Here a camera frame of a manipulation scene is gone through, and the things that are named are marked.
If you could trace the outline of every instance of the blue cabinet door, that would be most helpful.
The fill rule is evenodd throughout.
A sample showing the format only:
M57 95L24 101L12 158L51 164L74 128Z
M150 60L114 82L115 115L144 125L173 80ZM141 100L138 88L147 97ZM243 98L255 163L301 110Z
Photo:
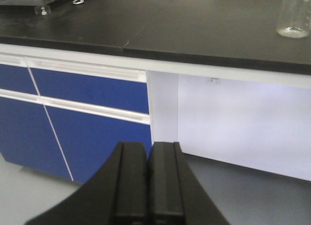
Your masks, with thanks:
M0 65L0 88L36 94L27 68Z
M147 84L32 69L41 95L149 113Z
M6 161L70 178L42 105L0 97L0 152Z
M118 141L143 142L149 154L150 126L47 107L73 179L86 182L110 156Z

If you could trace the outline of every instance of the clear glass jar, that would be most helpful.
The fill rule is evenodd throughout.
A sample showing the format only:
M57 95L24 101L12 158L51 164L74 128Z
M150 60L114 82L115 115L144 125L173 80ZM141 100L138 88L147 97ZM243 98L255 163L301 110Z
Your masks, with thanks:
M283 0L277 22L281 36L303 38L310 34L310 0Z

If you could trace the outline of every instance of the black countertop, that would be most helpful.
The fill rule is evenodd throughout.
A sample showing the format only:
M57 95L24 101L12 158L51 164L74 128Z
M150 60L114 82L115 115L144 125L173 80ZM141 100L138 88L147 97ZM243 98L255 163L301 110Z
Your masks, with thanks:
M0 42L311 75L310 37L276 32L282 0L71 1L0 7Z

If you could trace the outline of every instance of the cabinet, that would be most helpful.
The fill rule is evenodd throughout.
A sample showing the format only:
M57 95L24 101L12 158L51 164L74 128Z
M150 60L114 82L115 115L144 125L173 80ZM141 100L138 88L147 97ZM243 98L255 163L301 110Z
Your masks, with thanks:
M75 180L90 177L116 140L142 141L149 148L150 127L153 141L179 141L188 154L311 178L308 76L32 51L33 57L18 60L12 52L13 60L6 56L2 61L19 67L0 68L0 97L13 98L7 96L10 90L23 92L35 96L24 101L48 107ZM17 52L22 55L27 47ZM32 69L41 96L36 95L26 66ZM1 122L0 131L9 127L4 118Z
M17 64L0 65L0 151L7 161L83 183L118 141L143 142L150 151L145 72L6 60Z
M0 97L0 130L6 161L70 178L43 105Z

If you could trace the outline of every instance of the metal clamp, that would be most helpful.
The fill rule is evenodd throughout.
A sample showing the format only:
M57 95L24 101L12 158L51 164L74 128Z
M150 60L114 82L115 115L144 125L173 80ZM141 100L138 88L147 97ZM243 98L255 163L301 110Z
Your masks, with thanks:
M85 1L85 0L74 0L74 1L72 2L72 4L74 4L74 5L80 5L80 4L83 4L84 1Z

